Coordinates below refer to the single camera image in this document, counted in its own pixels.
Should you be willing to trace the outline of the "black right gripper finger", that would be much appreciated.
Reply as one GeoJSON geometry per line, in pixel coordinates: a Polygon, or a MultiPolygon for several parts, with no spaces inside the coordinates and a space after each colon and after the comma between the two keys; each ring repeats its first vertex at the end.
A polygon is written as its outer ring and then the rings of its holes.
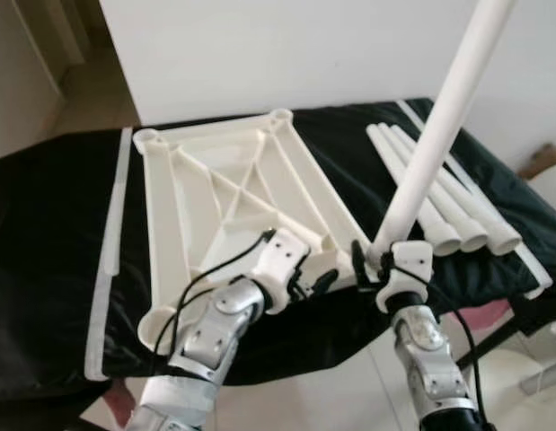
{"type": "Polygon", "coordinates": [[[367,274],[366,264],[367,259],[363,252],[363,247],[359,241],[352,241],[350,243],[350,263],[353,272],[353,279],[357,290],[373,290],[375,283],[369,279],[367,274]]]}

